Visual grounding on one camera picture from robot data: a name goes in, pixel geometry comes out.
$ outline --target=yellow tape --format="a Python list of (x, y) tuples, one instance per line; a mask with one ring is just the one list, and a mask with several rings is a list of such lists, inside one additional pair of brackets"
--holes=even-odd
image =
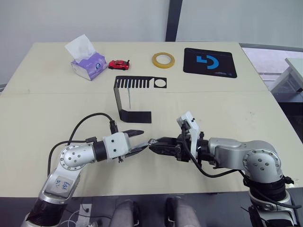
[[(161, 64), (160, 62), (157, 61), (157, 57), (159, 55), (166, 55), (166, 56), (169, 56), (170, 57), (170, 62), (167, 63), (167, 64)], [(152, 62), (155, 66), (157, 66), (158, 68), (161, 68), (161, 69), (168, 69), (170, 68), (171, 66), (173, 66), (175, 64), (175, 58), (169, 54), (169, 53), (165, 53), (165, 52), (160, 52), (160, 53), (155, 53), (152, 57)]]

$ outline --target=purple tissue box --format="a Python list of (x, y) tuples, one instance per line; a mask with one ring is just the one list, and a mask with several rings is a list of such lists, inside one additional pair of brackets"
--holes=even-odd
[(82, 59), (80, 63), (75, 60), (71, 62), (71, 67), (79, 76), (88, 80), (93, 80), (107, 67), (105, 57), (99, 53), (94, 53), (88, 59)]

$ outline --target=black mouse pad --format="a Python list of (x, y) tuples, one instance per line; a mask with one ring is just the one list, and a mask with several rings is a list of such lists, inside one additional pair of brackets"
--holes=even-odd
[(185, 48), (183, 71), (218, 77), (237, 77), (232, 53), (229, 52)]

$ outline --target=white table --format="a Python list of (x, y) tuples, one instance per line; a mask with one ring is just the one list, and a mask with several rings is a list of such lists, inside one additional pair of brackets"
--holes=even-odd
[(289, 67), (269, 88), (272, 93), (281, 92), (280, 88), (285, 85), (289, 87), (288, 92), (302, 91), (303, 89), (303, 59), (286, 58), (285, 61)]
[[(62, 51), (63, 46), (62, 43), (35, 44), (0, 96), (0, 107), (4, 110), (0, 112), (0, 152), (3, 160), (0, 177), (4, 182), (0, 185), (0, 196), (38, 196), (46, 179), (51, 147), (68, 139), (76, 123), (95, 112), (112, 116), (121, 131), (144, 130), (143, 135), (131, 138), (135, 145), (150, 138), (178, 136), (180, 128), (175, 119), (190, 110), (205, 132), (206, 139), (223, 137), (240, 141), (268, 141), (280, 154), (284, 174), (294, 179), (302, 178), (303, 145), (237, 44), (118, 43), (114, 46), (112, 43), (94, 43), (101, 53), (101, 48), (107, 50), (107, 55), (111, 53), (109, 60), (129, 59), (130, 46), (140, 54), (132, 54), (129, 71), (106, 70), (92, 82), (72, 73), (70, 57)], [(232, 52), (238, 78), (183, 73), (181, 59), (184, 47)], [(153, 49), (153, 52), (149, 53), (146, 49)], [(39, 55), (45, 55), (46, 50), (52, 58)], [(154, 67), (150, 58), (159, 51), (172, 53), (176, 65), (167, 70)], [(151, 110), (152, 124), (119, 120), (113, 92), (115, 75), (168, 78), (167, 90), (131, 91), (132, 108)], [(97, 136), (100, 140), (105, 135), (109, 135), (107, 119), (95, 117), (79, 128), (75, 139)], [(52, 168), (57, 165), (59, 152), (60, 149), (53, 155)], [(226, 170), (213, 170), (207, 163), (204, 169), (211, 174)], [(302, 180), (296, 181), (295, 187), (302, 186)], [(115, 160), (87, 166), (75, 196), (244, 190), (247, 188), (237, 173), (217, 179), (206, 178), (192, 163), (178, 162), (173, 157), (156, 155), (146, 149), (123, 163)]]

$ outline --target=red toy car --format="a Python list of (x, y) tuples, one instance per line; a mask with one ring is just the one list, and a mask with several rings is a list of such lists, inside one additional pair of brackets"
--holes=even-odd
[(128, 61), (122, 61), (122, 60), (112, 60), (108, 64), (109, 69), (116, 69), (116, 70), (128, 70), (129, 68), (129, 60)]

